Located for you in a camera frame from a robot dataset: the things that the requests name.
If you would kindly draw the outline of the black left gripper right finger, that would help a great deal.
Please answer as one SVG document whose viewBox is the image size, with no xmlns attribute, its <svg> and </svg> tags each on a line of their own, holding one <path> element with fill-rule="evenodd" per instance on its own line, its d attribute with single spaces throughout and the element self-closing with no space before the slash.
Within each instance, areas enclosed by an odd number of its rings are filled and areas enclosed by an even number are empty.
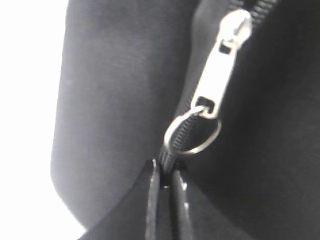
<svg viewBox="0 0 320 240">
<path fill-rule="evenodd" d="M 240 239 L 240 230 L 208 200 L 184 163 L 171 174 L 169 209 L 173 240 Z"/>
</svg>

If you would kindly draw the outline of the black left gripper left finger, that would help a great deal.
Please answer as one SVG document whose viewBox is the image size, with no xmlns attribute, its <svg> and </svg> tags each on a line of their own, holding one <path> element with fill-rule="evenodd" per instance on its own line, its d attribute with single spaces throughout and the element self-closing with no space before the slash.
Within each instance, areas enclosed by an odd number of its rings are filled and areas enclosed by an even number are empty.
<svg viewBox="0 0 320 240">
<path fill-rule="evenodd" d="M 147 160 L 129 192 L 81 240 L 155 240 L 160 167 Z"/>
</svg>

